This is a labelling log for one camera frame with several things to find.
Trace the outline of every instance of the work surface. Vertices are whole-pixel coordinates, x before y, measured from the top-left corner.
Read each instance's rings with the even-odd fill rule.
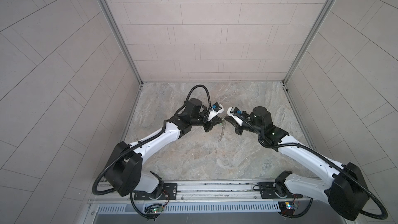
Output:
[[[248,113],[256,106],[266,107],[274,125],[307,144],[280,82],[145,83],[125,142],[137,141],[161,128],[163,120],[173,116],[197,84],[207,87],[212,104],[223,105],[225,111],[221,115],[228,107]],[[197,88],[191,97],[207,106],[203,88]],[[244,131],[239,136],[227,122],[219,142],[221,130],[221,124],[207,133],[203,127],[192,127],[189,133],[150,157],[142,170],[153,171],[163,180],[273,179],[284,170],[315,177],[293,159],[262,147],[256,134]]]

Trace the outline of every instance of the enclosure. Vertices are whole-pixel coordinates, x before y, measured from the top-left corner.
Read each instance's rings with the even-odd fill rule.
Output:
[[[93,221],[90,206],[102,199],[92,184],[115,145],[161,128],[197,84],[225,108],[266,107],[298,141],[356,164],[388,210],[383,223],[398,221],[398,0],[0,0],[0,7],[1,223]],[[192,97],[206,105],[201,89]],[[143,169],[168,181],[275,179],[284,170],[316,177],[229,123],[220,138],[222,127],[192,127]],[[380,213],[371,200],[363,210]],[[351,223],[332,211],[319,205],[294,222]],[[249,220],[290,221],[256,214]],[[356,222],[381,223],[363,215]]]

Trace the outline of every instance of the black mounting plate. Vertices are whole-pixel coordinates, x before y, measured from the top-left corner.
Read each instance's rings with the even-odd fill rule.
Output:
[[[274,182],[261,182],[261,183],[264,183],[266,187],[269,188],[269,189],[264,189],[264,191],[260,191],[261,199],[275,199],[276,197],[278,197],[278,195],[276,194],[276,189],[273,187]],[[286,198],[294,198],[294,195],[288,192]],[[296,198],[302,198],[302,195],[296,194]]]
[[[177,184],[176,183],[164,183],[162,190],[166,191],[170,198],[169,200],[175,200],[177,197]],[[134,200],[139,201],[139,200],[154,200],[154,201],[164,201],[166,200],[166,197],[164,194],[161,194],[158,199],[151,199],[149,198],[150,193],[143,192],[143,191],[137,191],[134,193]]]

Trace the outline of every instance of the marble floor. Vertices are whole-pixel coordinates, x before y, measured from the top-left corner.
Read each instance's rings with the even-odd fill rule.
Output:
[[[145,83],[125,142],[139,140],[161,128],[163,120],[173,116],[197,84],[200,83]],[[274,125],[307,143],[280,82],[202,84],[209,90],[212,104],[219,102],[225,109],[238,107],[249,113],[256,106],[266,107],[272,114]],[[202,88],[197,88],[191,97],[207,105]],[[221,124],[208,133],[203,127],[192,127],[191,132],[150,157],[142,170],[153,171],[163,180],[274,179],[284,170],[315,177],[293,159],[260,146],[255,134],[244,131],[239,136],[227,122],[224,137],[219,142],[221,130]]]

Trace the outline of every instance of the tiled wall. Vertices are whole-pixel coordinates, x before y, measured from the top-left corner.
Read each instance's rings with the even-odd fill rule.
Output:
[[[361,167],[385,223],[398,223],[397,59],[398,0],[336,0],[287,83],[317,149]]]
[[[0,222],[70,224],[138,82],[97,0],[0,9]]]
[[[107,0],[144,81],[281,80],[325,0]]]

